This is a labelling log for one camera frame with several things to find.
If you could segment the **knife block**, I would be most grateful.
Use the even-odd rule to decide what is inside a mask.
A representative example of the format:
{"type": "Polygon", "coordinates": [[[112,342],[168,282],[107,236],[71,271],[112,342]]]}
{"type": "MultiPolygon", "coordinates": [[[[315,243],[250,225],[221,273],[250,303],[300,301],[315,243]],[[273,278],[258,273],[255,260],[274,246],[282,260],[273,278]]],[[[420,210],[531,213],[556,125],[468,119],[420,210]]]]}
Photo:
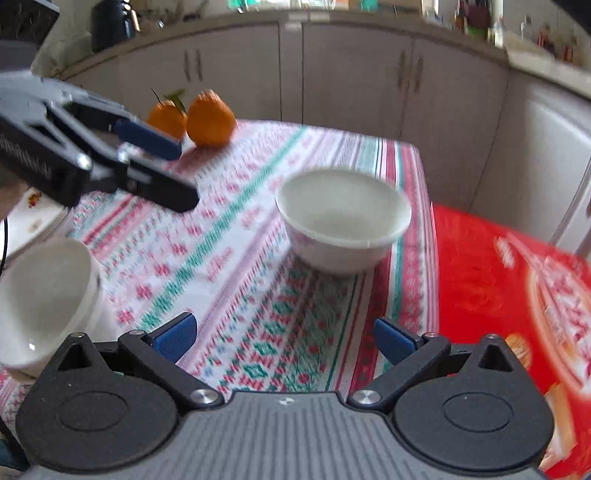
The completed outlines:
{"type": "Polygon", "coordinates": [[[487,40],[491,27],[491,11],[489,0],[461,1],[466,33],[474,38],[487,40]]]}

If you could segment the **patterned tablecloth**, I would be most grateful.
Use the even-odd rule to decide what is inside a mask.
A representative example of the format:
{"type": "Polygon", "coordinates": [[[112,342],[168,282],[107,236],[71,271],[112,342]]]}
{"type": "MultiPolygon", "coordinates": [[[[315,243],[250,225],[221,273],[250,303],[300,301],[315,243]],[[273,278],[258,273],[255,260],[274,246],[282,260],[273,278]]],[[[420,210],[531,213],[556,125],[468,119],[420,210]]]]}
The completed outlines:
{"type": "Polygon", "coordinates": [[[71,215],[69,233],[101,264],[120,331],[152,330],[183,311],[197,318],[197,341],[180,364],[222,393],[348,394],[387,369],[372,338],[378,317],[417,333],[438,328],[434,220],[415,146],[242,121],[224,150],[187,147],[170,168],[197,184],[193,211],[94,194],[71,215]],[[274,195],[317,167],[375,175],[410,199],[411,225],[375,269],[332,277],[294,256],[274,195]]]}

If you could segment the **white bowl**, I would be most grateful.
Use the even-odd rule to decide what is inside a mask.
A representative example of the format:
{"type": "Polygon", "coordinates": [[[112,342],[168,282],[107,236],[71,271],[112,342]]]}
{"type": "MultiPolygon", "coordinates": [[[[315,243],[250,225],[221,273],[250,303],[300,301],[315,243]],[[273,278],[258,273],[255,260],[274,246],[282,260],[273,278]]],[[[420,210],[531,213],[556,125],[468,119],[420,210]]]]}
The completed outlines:
{"type": "Polygon", "coordinates": [[[1,300],[74,295],[87,306],[97,279],[101,279],[100,266],[83,243],[70,238],[51,240],[27,250],[2,275],[1,300]]]}
{"type": "Polygon", "coordinates": [[[373,269],[406,233],[413,216],[401,189],[339,168],[291,176],[276,192],[276,209],[294,254],[332,275],[373,269]]]}
{"type": "Polygon", "coordinates": [[[1,300],[1,366],[24,381],[37,378],[61,343],[73,333],[84,333],[91,340],[112,341],[117,328],[102,280],[89,304],[74,295],[60,299],[1,300]]]}

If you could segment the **red gift box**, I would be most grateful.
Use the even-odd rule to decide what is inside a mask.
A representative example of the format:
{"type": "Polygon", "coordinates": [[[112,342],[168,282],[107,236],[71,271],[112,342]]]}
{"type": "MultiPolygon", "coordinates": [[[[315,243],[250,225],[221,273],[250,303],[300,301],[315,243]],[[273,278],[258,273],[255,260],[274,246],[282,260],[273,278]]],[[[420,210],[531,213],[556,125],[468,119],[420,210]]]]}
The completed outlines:
{"type": "Polygon", "coordinates": [[[440,332],[455,343],[503,337],[554,416],[542,470],[589,478],[589,262],[447,207],[433,214],[440,332]]]}

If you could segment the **orange with leaf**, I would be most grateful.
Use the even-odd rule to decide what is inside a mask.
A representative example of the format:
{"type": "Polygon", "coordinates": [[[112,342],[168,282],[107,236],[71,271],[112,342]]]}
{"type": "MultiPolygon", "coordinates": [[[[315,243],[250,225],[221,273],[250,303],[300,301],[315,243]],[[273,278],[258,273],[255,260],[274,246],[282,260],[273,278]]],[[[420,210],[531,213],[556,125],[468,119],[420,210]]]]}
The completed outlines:
{"type": "Polygon", "coordinates": [[[159,96],[152,90],[156,104],[146,120],[151,127],[179,141],[186,136],[187,113],[182,101],[184,92],[184,89],[179,89],[159,96]]]}

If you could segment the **bumpy orange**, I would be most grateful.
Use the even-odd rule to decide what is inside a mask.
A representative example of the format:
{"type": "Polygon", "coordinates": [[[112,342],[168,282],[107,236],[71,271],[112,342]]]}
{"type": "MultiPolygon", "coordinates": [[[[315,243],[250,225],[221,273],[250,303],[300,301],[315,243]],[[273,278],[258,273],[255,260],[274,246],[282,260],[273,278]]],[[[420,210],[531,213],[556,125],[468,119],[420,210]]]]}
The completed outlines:
{"type": "Polygon", "coordinates": [[[186,133],[197,147],[224,147],[235,127],[235,114],[212,90],[201,91],[187,111],[186,133]]]}

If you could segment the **white kitchen cabinets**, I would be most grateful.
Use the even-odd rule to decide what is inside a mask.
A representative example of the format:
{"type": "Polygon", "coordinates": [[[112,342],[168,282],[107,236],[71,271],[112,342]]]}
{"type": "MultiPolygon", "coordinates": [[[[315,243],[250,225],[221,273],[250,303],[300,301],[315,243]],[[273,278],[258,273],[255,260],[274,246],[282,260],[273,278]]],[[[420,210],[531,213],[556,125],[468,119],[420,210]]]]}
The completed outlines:
{"type": "Polygon", "coordinates": [[[155,93],[214,90],[243,119],[415,145],[431,198],[585,257],[590,76],[411,17],[231,14],[94,54],[63,80],[146,115],[155,93]]]}

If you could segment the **white plate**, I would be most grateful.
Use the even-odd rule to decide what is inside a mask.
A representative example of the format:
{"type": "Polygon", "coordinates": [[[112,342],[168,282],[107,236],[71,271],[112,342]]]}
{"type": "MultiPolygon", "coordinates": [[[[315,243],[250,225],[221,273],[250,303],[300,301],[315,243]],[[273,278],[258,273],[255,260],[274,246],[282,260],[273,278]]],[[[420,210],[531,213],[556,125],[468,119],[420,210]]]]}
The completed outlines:
{"type": "Polygon", "coordinates": [[[69,216],[69,208],[59,205],[34,188],[28,189],[7,218],[6,263],[65,227],[69,216]]]}

